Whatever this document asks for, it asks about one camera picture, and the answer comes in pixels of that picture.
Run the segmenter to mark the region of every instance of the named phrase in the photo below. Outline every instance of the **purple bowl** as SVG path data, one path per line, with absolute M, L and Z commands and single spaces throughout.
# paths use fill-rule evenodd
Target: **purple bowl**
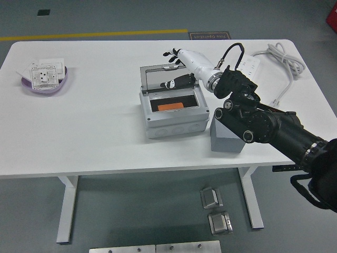
M 63 86 L 63 84 L 65 83 L 65 80 L 67 79 L 67 72 L 68 72 L 67 67 L 64 66 L 64 69 L 65 69 L 64 78 L 62 80 L 58 81 L 59 85 L 58 85 L 58 87 L 56 87 L 54 89 L 51 89 L 51 90 L 35 90 L 35 89 L 32 88 L 31 81 L 27 80 L 26 78 L 21 78 L 21 84 L 27 90 L 30 90 L 30 91 L 35 92 L 35 93 L 44 93 L 44 94 L 54 93 L 54 92 L 58 91 Z

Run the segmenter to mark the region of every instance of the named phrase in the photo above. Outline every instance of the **metal plate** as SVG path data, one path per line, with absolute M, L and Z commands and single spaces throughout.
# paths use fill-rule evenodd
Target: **metal plate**
M 156 253 L 156 245 L 90 249 L 89 253 Z
M 185 242 L 157 245 L 157 253 L 221 253 L 219 241 Z

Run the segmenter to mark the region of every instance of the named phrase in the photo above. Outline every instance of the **metal bracket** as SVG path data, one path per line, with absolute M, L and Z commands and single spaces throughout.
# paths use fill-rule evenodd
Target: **metal bracket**
M 227 212 L 209 214 L 212 235 L 226 235 L 233 232 L 230 217 Z
M 223 202 L 218 188 L 207 187 L 200 191 L 204 209 L 223 207 Z

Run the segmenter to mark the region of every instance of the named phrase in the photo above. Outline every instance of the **power strip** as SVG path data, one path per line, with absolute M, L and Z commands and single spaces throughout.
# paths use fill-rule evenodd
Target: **power strip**
M 259 67 L 259 65 L 260 65 L 259 58 L 244 54 L 236 70 L 241 71 L 242 74 L 244 74 L 252 81 L 256 73 L 257 67 Z

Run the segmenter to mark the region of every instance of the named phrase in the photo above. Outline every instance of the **orange label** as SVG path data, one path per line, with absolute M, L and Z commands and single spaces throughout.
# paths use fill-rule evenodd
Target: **orange label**
M 174 103 L 174 104 L 162 104 L 158 105 L 159 111 L 167 111 L 167 110 L 174 110 L 174 109 L 180 109 L 184 108 L 184 105 L 182 102 Z

